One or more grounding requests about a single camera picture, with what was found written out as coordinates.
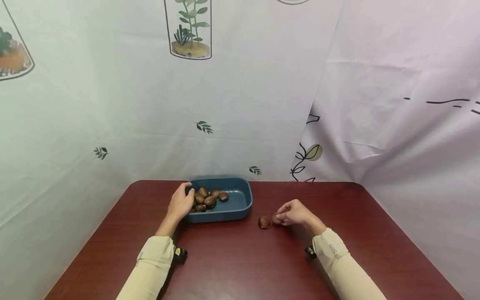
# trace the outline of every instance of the left hand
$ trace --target left hand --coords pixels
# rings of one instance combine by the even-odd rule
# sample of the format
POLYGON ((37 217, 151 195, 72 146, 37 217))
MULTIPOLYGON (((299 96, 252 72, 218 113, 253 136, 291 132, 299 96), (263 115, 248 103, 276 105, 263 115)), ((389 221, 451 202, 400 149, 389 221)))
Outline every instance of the left hand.
POLYGON ((193 206, 193 195, 195 194, 195 190, 191 189, 188 195, 186 195, 185 189, 191 185, 191 182, 184 182, 179 186, 175 193, 173 193, 172 200, 170 200, 170 204, 168 205, 168 217, 180 221, 190 212, 193 206))

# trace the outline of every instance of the hand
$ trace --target hand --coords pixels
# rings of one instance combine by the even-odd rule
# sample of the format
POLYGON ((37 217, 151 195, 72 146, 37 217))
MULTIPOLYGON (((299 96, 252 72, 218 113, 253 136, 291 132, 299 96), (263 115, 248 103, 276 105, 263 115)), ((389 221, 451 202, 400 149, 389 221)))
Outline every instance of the hand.
POLYGON ((281 225, 302 224, 309 228, 314 235, 321 235, 327 227, 306 208, 298 199, 285 203, 273 216, 281 225))
POLYGON ((193 195, 195 194, 195 190, 190 189, 188 195, 186 195, 185 189, 191 185, 191 182, 182 183, 175 193, 173 193, 172 200, 170 200, 170 204, 168 205, 167 216, 165 218, 171 217, 180 221, 190 212, 193 206, 193 195))
POLYGON ((191 185, 191 182, 182 183, 175 193, 173 193, 172 200, 170 200, 170 204, 168 205, 167 215, 156 231, 156 236, 173 237, 173 233, 180 220, 192 209, 195 190, 191 189, 188 195, 185 194, 185 189, 191 185))

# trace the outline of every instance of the printed plant illustration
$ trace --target printed plant illustration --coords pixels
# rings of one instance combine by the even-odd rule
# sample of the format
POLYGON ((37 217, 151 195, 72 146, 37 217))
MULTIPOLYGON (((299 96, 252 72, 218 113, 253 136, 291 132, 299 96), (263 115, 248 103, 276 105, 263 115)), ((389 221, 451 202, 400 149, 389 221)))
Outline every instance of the printed plant illustration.
POLYGON ((308 115, 307 124, 312 123, 312 122, 318 122, 318 120, 320 120, 319 116, 315 116, 315 115, 310 114, 310 115, 308 115))
POLYGON ((262 174, 262 170, 260 170, 259 167, 257 166, 253 166, 253 167, 249 167, 250 168, 250 172, 255 174, 255 175, 261 175, 262 174))
POLYGON ((285 4, 295 5, 295 4, 301 4, 301 3, 307 2, 308 0, 278 0, 278 1, 285 4))
POLYGON ((100 159, 105 159, 107 154, 109 154, 105 147, 96 147, 93 152, 95 152, 95 155, 97 156, 97 158, 100 158, 100 159))
POLYGON ((197 129, 203 131, 205 133, 211 134, 213 133, 212 126, 208 125, 205 121, 195 122, 197 124, 197 129))
POLYGON ((34 63, 4 1, 0 5, 0 81, 30 72, 34 63))
POLYGON ((194 60, 211 58, 210 23, 212 15, 208 3, 211 0, 164 1, 170 52, 175 56, 194 60), (170 36, 170 28, 175 30, 172 32, 173 38, 170 36))
MULTIPOLYGON (((455 108, 462 108, 463 106, 462 105, 466 105, 467 103, 465 102, 470 102, 470 99, 453 99, 453 100, 448 100, 448 101, 427 101, 426 103, 428 104, 446 104, 446 103, 451 103, 451 104, 455 104, 455 105, 452 105, 452 107, 455 107, 455 108)), ((471 106, 471 108, 476 108, 478 110, 475 110, 475 109, 471 109, 470 111, 473 112, 473 113, 476 113, 477 115, 480 115, 480 106, 471 106)))
MULTIPOLYGON (((312 122, 318 122, 319 120, 320 120, 320 116, 309 114, 307 119, 307 124, 312 122)), ((303 147, 303 145, 300 143, 300 147, 302 149, 302 152, 297 152, 297 154, 295 155, 295 158, 299 159, 300 161, 292 169, 290 169, 290 174, 292 174, 292 177, 293 179, 295 179, 295 181, 299 181, 297 177, 295 177, 295 174, 299 174, 300 172, 305 170, 305 166, 300 166, 300 164, 303 163, 305 160, 309 160, 309 161, 319 160, 324 151, 319 144, 313 144, 308 149, 305 149, 305 147, 303 147)), ((315 177, 309 178, 305 181, 314 182, 315 177)))

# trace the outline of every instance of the brown chestnut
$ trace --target brown chestnut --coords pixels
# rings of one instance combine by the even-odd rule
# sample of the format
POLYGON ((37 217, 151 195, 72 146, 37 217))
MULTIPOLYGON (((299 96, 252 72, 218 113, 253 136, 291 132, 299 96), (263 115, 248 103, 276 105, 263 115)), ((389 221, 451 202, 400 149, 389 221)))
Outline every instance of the brown chestnut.
POLYGON ((228 200, 228 194, 226 192, 221 192, 220 194, 218 194, 218 198, 220 199, 220 201, 225 202, 226 200, 228 200))
POLYGON ((210 197, 214 197, 215 199, 218 198, 219 194, 220 194, 219 190, 211 190, 210 191, 210 197))
POLYGON ((258 226, 260 226, 262 229, 269 229, 271 225, 272 222, 270 222, 270 220, 265 216, 261 216, 258 219, 258 226))
POLYGON ((275 213, 275 214, 273 215, 273 217, 272 217, 272 223, 273 223, 273 225, 281 225, 281 224, 282 224, 282 221, 279 220, 279 219, 276 217, 276 215, 278 215, 278 214, 275 213))
POLYGON ((198 190, 198 193, 200 194, 200 196, 206 198, 208 197, 208 191, 206 188, 204 187, 201 187, 199 190, 198 190))
POLYGON ((214 208, 215 205, 216 205, 216 198, 214 198, 214 197, 206 197, 204 204, 205 204, 205 206, 206 206, 207 208, 214 208))
POLYGON ((197 212, 204 212, 205 210, 207 210, 207 207, 204 204, 199 204, 195 207, 195 210, 197 212))
POLYGON ((199 195, 199 194, 196 194, 196 195, 195 195, 195 202, 196 202, 197 204, 203 204, 203 203, 205 202, 205 198, 202 197, 202 196, 199 195))

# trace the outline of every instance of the wrist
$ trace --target wrist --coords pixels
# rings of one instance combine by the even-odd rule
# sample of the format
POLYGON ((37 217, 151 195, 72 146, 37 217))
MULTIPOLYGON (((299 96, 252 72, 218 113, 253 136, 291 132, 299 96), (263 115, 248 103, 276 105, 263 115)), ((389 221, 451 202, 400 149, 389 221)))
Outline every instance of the wrist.
POLYGON ((175 232, 175 229, 177 228, 178 223, 180 222, 181 219, 178 217, 175 217, 174 215, 169 215, 167 214, 165 218, 162 221, 162 224, 160 224, 160 227, 156 231, 155 235, 160 236, 160 237, 173 237, 173 233, 175 232))
POLYGON ((327 230, 327 226, 314 214, 311 214, 304 225, 314 234, 314 236, 321 235, 327 230))

